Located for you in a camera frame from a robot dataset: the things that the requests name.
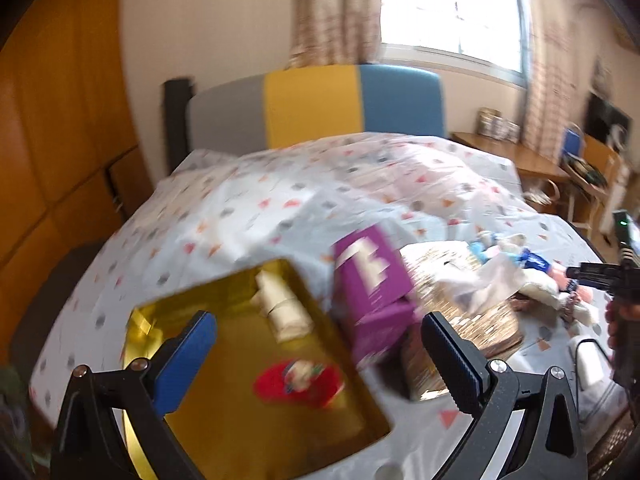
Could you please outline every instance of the yellow headboard panel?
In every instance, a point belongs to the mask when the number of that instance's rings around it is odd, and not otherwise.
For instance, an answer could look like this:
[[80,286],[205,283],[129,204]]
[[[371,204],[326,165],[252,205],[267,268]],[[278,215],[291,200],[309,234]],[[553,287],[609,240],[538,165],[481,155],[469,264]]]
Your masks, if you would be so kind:
[[264,114],[269,148],[362,132],[358,67],[318,66],[268,73]]

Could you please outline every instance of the bed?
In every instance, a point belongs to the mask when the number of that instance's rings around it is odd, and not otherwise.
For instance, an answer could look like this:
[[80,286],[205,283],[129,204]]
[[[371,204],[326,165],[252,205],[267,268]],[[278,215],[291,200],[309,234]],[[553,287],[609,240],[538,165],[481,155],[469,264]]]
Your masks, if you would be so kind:
[[[56,423],[77,364],[94,371],[123,365],[130,312],[159,296],[283,256],[328,308],[331,245],[373,223],[397,248],[470,241],[492,230],[523,232],[550,261],[600,260],[566,222],[524,203],[510,161],[447,140],[442,106],[436,75],[383,65],[275,72],[196,94],[185,115],[186,138],[169,142],[188,147],[174,160],[186,157],[100,248],[47,337],[30,381],[44,417]],[[599,291],[594,304],[604,310]],[[520,324],[518,362],[535,372],[559,365],[575,389],[567,350],[573,334],[555,317],[521,316]],[[583,332],[606,344],[603,328],[604,321]],[[378,368],[363,375],[394,430],[309,478],[373,478],[382,467],[430,478],[470,419],[448,396],[410,402]],[[581,393],[588,447],[625,405],[609,380]],[[514,419],[511,437],[517,427]],[[503,458],[509,446],[506,440]]]

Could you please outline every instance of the window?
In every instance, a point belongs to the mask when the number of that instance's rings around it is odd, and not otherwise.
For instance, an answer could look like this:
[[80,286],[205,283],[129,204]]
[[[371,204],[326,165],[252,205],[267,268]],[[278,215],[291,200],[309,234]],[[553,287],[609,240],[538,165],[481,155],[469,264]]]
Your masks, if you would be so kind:
[[385,57],[404,45],[521,75],[519,0],[382,0],[381,22]]

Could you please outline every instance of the handheld device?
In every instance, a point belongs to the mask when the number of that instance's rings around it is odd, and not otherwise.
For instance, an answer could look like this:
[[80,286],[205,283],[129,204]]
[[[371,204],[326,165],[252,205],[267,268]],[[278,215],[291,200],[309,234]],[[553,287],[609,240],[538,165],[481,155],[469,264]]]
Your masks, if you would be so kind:
[[[165,423],[164,414],[180,404],[215,333],[211,314],[199,312],[151,359],[138,358],[125,370],[96,374],[86,365],[76,367],[56,430],[51,480],[140,480],[113,418],[113,407],[126,410],[159,480],[204,480]],[[434,480],[482,478],[513,410],[524,410],[524,416],[498,478],[587,479],[587,456],[564,370],[554,366],[542,375],[525,374],[514,372],[500,359],[488,361],[439,312],[424,317],[421,335],[457,406],[473,417]],[[635,479],[639,467],[640,427],[602,480]]]
[[[621,304],[640,304],[640,228],[625,210],[614,213],[619,265],[583,263],[569,267],[568,278],[606,290]],[[640,320],[616,313],[616,351],[613,380],[628,393],[635,423],[640,422]]]

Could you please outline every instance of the blue gripper pad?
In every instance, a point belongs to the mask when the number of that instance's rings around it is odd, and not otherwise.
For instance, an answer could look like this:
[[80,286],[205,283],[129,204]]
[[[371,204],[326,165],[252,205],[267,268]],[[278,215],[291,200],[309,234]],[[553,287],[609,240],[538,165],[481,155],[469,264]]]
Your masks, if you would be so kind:
[[178,336],[177,348],[154,381],[153,404],[156,413],[165,416],[178,409],[209,350],[216,341],[216,318],[199,312]]
[[478,416],[488,389],[487,360],[473,343],[462,339],[440,312],[422,320],[422,344],[436,365],[458,409]]

